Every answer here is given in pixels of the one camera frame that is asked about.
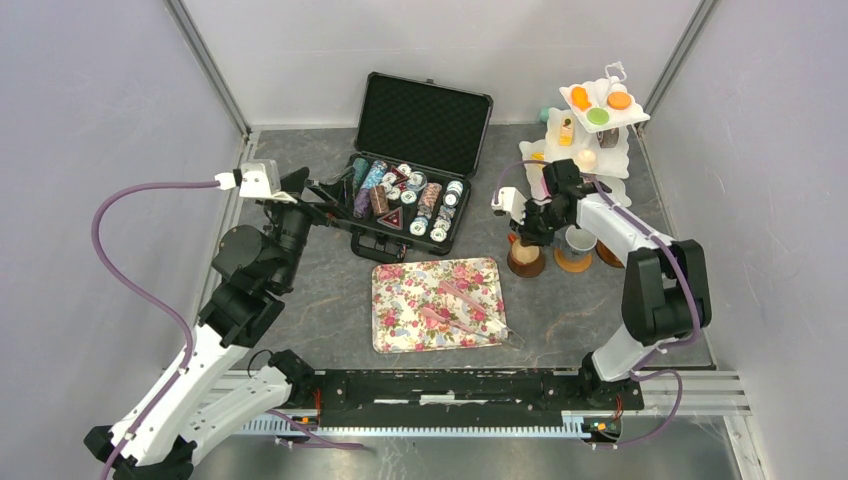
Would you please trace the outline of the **grey white mug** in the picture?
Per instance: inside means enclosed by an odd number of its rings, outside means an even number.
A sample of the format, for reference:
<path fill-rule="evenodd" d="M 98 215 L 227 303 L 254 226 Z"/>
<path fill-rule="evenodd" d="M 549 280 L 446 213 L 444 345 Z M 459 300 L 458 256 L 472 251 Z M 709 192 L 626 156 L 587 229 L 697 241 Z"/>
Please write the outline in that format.
<path fill-rule="evenodd" d="M 597 244 L 597 237 L 594 234 L 574 225 L 568 226 L 563 231 L 562 237 L 560 249 L 570 263 L 577 263 L 587 258 Z"/>

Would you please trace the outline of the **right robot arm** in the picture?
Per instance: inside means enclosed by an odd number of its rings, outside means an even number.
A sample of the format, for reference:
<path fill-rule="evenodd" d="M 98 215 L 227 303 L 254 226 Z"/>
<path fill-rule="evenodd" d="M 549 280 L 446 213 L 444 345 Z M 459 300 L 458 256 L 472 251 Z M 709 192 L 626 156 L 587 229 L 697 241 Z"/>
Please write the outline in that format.
<path fill-rule="evenodd" d="M 542 199 L 498 185 L 491 208 L 509 216 L 526 245 L 548 246 L 556 232 L 574 226 L 623 264 L 622 325 L 584 358 L 578 371 L 580 400 L 602 408 L 617 396 L 618 385 L 642 380 L 639 372 L 653 357 L 696 342 L 709 325 L 704 249 L 695 240 L 676 240 L 651 227 L 571 159 L 543 163 L 542 177 Z"/>

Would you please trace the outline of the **yellow round biscuit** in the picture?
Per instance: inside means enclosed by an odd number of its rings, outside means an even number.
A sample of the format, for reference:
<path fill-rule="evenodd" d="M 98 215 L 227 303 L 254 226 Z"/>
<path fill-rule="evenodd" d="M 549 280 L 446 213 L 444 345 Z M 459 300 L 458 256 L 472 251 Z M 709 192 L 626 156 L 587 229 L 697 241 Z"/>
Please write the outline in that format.
<path fill-rule="evenodd" d="M 607 105 L 614 110 L 627 110 L 632 105 L 631 96 L 623 91 L 613 91 L 607 96 Z"/>

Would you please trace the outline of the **chocolate cake slice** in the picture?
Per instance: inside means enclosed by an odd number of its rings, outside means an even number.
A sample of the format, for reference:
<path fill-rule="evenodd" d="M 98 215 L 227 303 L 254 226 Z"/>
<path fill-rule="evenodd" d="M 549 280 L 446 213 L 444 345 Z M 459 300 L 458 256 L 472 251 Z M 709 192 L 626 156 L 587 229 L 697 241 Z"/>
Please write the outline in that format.
<path fill-rule="evenodd" d="M 618 145 L 620 129 L 608 129 L 596 133 L 596 139 L 601 149 L 612 149 Z"/>

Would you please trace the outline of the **cream round pudding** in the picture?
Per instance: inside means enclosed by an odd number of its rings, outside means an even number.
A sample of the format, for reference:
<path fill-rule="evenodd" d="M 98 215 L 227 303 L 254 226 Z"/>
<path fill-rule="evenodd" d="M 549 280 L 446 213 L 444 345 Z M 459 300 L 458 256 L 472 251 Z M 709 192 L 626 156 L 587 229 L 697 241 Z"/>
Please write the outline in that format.
<path fill-rule="evenodd" d="M 583 149 L 577 153 L 574 163 L 582 172 L 591 172 L 597 167 L 598 160 L 594 151 Z"/>

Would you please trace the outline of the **pink strawberry cake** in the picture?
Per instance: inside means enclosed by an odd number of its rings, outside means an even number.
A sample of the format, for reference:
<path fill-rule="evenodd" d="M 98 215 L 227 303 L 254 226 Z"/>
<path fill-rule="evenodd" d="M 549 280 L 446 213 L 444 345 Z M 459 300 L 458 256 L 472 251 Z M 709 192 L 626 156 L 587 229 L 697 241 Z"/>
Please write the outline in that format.
<path fill-rule="evenodd" d="M 544 180 L 544 179 L 540 180 L 540 189 L 541 189 L 541 191 L 542 191 L 542 193 L 543 193 L 543 200 L 544 200 L 544 199 L 549 199 L 549 198 L 550 198 L 550 194 L 549 194 L 549 190 L 548 190 L 547 184 L 546 184 L 546 182 L 545 182 L 545 180 Z"/>

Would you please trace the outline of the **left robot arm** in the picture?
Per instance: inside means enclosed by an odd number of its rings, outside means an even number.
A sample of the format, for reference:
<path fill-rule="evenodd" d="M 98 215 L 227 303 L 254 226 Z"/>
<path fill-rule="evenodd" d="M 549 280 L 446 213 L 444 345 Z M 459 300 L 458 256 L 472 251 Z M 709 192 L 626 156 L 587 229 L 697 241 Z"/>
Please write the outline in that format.
<path fill-rule="evenodd" d="M 221 238 L 213 269 L 220 284 L 195 323 L 178 320 L 184 347 L 151 390 L 120 421 L 96 426 L 85 444 L 104 479 L 186 479 L 220 443 L 283 405 L 318 405 L 316 374 L 290 350 L 215 401 L 208 394 L 284 310 L 310 230 L 326 226 L 336 201 L 308 168 L 281 174 L 272 160 L 216 175 L 208 188 L 234 190 L 268 213 L 263 228 L 239 225 Z M 315 202 L 305 190 L 320 194 Z"/>

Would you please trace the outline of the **yellow cake with green fruit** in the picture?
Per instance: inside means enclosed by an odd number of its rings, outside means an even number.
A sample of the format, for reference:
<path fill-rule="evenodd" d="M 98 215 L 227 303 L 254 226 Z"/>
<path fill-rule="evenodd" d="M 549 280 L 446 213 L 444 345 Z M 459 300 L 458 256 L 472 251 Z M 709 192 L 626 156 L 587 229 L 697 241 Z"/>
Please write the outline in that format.
<path fill-rule="evenodd" d="M 564 116 L 559 127 L 558 144 L 571 146 L 574 140 L 574 121 L 570 116 Z"/>

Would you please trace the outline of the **dark brown wooden coaster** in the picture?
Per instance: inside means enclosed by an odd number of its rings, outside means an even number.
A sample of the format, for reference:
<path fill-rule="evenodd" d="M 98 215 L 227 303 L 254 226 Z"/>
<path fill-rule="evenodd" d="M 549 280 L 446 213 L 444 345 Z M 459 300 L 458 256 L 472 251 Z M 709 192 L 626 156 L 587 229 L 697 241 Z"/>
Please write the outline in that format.
<path fill-rule="evenodd" d="M 521 278 L 534 278 L 544 271 L 546 258 L 539 249 L 532 251 L 531 254 L 510 251 L 507 256 L 507 265 L 513 274 Z"/>

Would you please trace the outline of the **light orange wooden coaster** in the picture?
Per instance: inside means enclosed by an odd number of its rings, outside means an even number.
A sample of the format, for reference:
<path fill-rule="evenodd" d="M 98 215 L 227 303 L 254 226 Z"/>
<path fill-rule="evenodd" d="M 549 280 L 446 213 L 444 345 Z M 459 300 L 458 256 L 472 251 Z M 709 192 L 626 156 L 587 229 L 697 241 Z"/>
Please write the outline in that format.
<path fill-rule="evenodd" d="M 568 273 L 585 272 L 593 262 L 593 254 L 589 251 L 554 248 L 553 254 L 556 264 Z"/>

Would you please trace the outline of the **orange pastry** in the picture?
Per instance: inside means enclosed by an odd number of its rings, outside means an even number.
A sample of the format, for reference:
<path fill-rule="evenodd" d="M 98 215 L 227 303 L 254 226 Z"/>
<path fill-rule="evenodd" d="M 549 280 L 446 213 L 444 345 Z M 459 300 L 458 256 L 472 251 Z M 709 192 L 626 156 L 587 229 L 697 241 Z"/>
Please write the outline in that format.
<path fill-rule="evenodd" d="M 575 86 L 571 89 L 570 98 L 572 105 L 580 111 L 586 111 L 592 107 L 589 94 L 582 86 Z"/>

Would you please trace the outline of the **orange mug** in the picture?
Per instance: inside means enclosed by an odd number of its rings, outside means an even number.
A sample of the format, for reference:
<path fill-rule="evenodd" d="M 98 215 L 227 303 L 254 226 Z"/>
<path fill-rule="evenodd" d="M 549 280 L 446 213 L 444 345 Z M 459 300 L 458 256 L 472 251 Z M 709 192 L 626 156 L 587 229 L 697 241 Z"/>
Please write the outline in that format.
<path fill-rule="evenodd" d="M 508 236 L 510 249 L 508 253 L 508 265 L 513 270 L 539 270 L 545 265 L 543 250 L 537 245 L 525 244 L 515 233 Z"/>

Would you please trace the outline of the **medium brown wooden coaster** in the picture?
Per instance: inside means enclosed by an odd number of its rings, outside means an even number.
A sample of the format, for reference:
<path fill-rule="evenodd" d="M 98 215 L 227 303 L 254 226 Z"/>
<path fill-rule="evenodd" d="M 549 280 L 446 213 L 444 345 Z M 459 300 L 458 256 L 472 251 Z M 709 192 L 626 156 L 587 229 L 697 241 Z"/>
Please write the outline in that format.
<path fill-rule="evenodd" d="M 607 265 L 618 269 L 624 268 L 624 263 L 601 240 L 597 241 L 595 252 Z"/>

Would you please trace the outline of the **pink-handled metal tongs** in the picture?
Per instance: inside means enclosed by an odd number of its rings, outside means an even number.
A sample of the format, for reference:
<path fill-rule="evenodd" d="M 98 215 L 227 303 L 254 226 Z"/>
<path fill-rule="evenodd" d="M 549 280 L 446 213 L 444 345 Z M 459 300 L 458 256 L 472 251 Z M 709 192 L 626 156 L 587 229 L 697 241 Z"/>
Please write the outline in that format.
<path fill-rule="evenodd" d="M 446 302 L 445 312 L 441 306 L 422 305 L 419 315 L 425 321 L 445 325 L 449 330 L 463 334 L 464 338 L 460 340 L 462 348 L 500 345 L 518 350 L 524 347 L 525 341 L 500 318 L 497 307 L 491 309 L 446 280 L 438 284 L 435 292 L 437 299 Z"/>

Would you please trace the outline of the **green round macaron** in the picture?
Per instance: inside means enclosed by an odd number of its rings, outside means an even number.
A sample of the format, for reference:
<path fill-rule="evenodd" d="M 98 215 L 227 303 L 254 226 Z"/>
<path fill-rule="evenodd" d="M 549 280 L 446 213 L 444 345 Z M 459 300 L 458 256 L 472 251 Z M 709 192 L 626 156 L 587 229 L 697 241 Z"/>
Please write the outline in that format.
<path fill-rule="evenodd" d="M 604 108 L 593 107 L 586 112 L 586 118 L 592 125 L 606 125 L 610 121 L 609 113 Z"/>

